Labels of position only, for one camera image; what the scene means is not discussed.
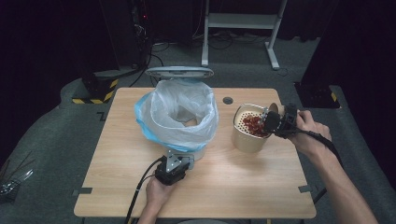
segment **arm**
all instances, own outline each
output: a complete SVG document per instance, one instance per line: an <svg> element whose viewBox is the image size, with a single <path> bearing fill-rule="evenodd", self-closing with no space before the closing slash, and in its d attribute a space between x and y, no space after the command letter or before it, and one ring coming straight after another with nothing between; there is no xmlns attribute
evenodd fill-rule
<svg viewBox="0 0 396 224"><path fill-rule="evenodd" d="M309 111L299 112L296 122L297 127L301 130L320 133L327 139L332 140L329 128L314 122ZM377 223L369 205L329 149L304 133L297 133L291 136L289 140L318 169L318 173L329 193L338 222Z"/></svg>
<svg viewBox="0 0 396 224"><path fill-rule="evenodd" d="M152 176L146 186L147 203L140 215L138 224L154 224L163 205L176 187L163 185L155 176Z"/></svg>

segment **clear plastic bag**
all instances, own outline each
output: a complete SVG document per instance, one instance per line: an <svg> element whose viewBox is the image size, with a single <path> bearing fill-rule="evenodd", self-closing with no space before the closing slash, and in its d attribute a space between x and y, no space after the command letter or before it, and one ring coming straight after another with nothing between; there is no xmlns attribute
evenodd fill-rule
<svg viewBox="0 0 396 224"><path fill-rule="evenodd" d="M202 150L219 124L213 91L195 79L162 80L134 106L136 121L148 140L182 151ZM196 125L185 126L196 119Z"/></svg>

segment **forearm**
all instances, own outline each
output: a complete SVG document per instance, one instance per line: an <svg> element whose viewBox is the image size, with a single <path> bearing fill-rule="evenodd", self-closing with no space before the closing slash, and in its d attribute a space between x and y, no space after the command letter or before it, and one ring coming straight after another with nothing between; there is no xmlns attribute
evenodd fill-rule
<svg viewBox="0 0 396 224"><path fill-rule="evenodd" d="M137 224L154 224L157 220L157 216L160 210L161 207L157 206L156 204L146 204Z"/></svg>
<svg viewBox="0 0 396 224"><path fill-rule="evenodd" d="M313 163L326 186L339 223L377 223L367 202L332 153L321 155Z"/></svg>

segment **white shelf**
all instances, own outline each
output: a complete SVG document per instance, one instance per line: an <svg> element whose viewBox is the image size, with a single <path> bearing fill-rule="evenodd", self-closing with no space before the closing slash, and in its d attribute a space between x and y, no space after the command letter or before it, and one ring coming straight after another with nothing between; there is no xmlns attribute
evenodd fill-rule
<svg viewBox="0 0 396 224"><path fill-rule="evenodd" d="M275 23L276 15L209 13L208 27L272 30Z"/></svg>

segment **wooden table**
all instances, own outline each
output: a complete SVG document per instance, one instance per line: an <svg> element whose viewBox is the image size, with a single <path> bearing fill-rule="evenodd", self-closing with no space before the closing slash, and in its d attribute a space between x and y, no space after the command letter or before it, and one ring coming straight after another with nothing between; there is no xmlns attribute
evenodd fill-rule
<svg viewBox="0 0 396 224"><path fill-rule="evenodd" d="M75 214L79 217L125 217L143 173L164 153L145 138L135 121L134 103L152 88L120 88L92 157ZM247 154L231 141L233 116L241 104L281 105L272 89L214 88L219 127L205 155L187 172L159 217L190 218L312 218L316 209L294 145L271 136L263 149ZM232 97L233 104L222 102ZM133 217L146 204L145 187L139 193Z"/></svg>

